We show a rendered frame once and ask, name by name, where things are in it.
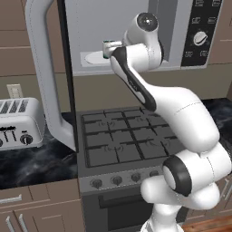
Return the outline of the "grey microwave oven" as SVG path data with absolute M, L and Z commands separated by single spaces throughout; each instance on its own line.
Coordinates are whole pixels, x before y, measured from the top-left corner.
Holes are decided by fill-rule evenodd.
M 75 76 L 111 74 L 110 64 L 92 65 L 87 53 L 102 51 L 104 40 L 120 41 L 132 19 L 152 13 L 159 22 L 164 49 L 160 71 L 205 68 L 224 0 L 65 0 L 72 72 Z M 203 31 L 208 39 L 193 44 Z

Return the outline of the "pale microwave turntable plate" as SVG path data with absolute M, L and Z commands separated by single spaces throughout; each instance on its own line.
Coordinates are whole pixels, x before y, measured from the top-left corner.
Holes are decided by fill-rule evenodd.
M 102 51 L 87 53 L 84 59 L 87 63 L 92 65 L 106 65 L 110 63 L 109 59 L 103 57 Z

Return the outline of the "black-edged microwave door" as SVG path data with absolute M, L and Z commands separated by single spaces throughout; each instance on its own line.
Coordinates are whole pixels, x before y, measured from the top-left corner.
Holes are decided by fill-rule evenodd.
M 60 21 L 60 28 L 62 35 L 62 43 L 63 43 L 63 57 L 64 57 L 65 72 L 66 72 L 66 79 L 68 85 L 69 102 L 70 102 L 71 115 L 72 115 L 72 132 L 74 139 L 74 147 L 75 147 L 75 151 L 79 152 L 74 86 L 73 86 L 73 68 L 72 68 L 72 60 L 71 60 L 71 52 L 70 52 L 70 44 L 69 44 L 65 1 L 57 0 L 57 5 L 58 5 L 59 21 Z

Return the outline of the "white microwave knob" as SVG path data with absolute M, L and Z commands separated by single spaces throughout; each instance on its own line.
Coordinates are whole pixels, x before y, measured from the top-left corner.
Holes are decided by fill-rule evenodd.
M 193 37 L 193 44 L 196 46 L 201 46 L 206 42 L 207 39 L 208 35 L 203 31 L 199 31 Z

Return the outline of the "grey hob with black grates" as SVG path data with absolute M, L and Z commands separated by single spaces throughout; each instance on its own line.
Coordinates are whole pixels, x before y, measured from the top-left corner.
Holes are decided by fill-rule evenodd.
M 162 173 L 162 163 L 184 146 L 169 125 L 157 114 L 142 107 L 80 111 L 78 123 L 78 178 L 82 194 L 139 186 L 150 172 Z M 131 179 L 140 173 L 140 181 Z M 111 182 L 121 176 L 119 186 Z M 102 186 L 94 188 L 92 181 Z

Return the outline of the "silver toaster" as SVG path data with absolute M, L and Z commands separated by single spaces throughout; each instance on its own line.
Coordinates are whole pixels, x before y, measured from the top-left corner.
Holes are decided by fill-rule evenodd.
M 0 151 L 27 149 L 43 145 L 45 129 L 44 110 L 35 98 L 0 100 Z M 24 145 L 23 134 L 33 137 Z

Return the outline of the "black toaster knob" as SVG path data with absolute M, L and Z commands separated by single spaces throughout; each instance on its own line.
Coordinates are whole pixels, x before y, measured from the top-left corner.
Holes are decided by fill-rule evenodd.
M 24 145 L 29 145 L 33 142 L 33 137 L 29 134 L 23 134 L 20 137 L 20 141 L 24 144 Z

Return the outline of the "brown drawer front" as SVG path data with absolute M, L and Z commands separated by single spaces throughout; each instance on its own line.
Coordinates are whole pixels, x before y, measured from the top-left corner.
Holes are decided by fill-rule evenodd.
M 17 197 L 19 194 L 22 194 L 21 201 L 0 205 L 0 212 L 80 198 L 78 180 L 68 179 L 20 188 L 1 189 L 0 199 Z

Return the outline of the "dark oven door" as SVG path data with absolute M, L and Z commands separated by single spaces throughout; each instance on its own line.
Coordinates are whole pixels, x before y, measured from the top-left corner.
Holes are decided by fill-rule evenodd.
M 140 188 L 115 188 L 82 195 L 86 232 L 139 232 L 150 217 L 153 205 L 144 199 L 128 205 L 100 208 L 99 196 L 105 199 L 141 195 Z

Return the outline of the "brown cupboard door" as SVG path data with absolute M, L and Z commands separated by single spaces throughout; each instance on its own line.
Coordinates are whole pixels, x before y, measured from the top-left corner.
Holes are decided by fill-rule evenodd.
M 80 200 L 18 209 L 15 214 L 17 219 L 24 215 L 28 232 L 85 232 Z
M 15 232 L 11 213 L 0 213 L 0 232 Z

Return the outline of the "brown base cupboards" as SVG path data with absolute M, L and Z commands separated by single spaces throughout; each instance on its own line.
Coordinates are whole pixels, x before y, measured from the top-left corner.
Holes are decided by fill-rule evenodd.
M 210 210 L 193 210 L 188 211 L 185 225 L 191 223 L 198 223 L 215 218 L 221 218 L 225 216 L 232 216 L 232 192 L 227 201 L 224 200 L 224 194 L 227 191 L 229 181 L 232 179 L 232 173 L 222 180 L 217 182 L 217 186 L 220 191 L 220 201 L 218 204 Z

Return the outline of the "brown wall cupboards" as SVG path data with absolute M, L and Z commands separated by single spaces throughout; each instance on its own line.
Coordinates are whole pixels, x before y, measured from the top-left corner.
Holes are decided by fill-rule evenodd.
M 24 19 L 25 3 L 26 0 L 0 0 L 0 76 L 35 74 Z M 47 25 L 54 70 L 57 73 L 64 73 L 63 46 L 56 1 L 47 13 Z

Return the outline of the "brown wall cupboard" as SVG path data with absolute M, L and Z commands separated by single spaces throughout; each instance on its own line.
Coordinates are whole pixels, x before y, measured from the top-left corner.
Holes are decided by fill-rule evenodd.
M 232 0 L 222 5 L 208 62 L 232 63 Z

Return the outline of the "beige wall outlet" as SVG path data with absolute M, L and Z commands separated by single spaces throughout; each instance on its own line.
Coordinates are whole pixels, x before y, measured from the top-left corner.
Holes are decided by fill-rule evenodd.
M 23 98 L 23 92 L 20 84 L 7 84 L 6 85 L 9 96 L 12 99 Z

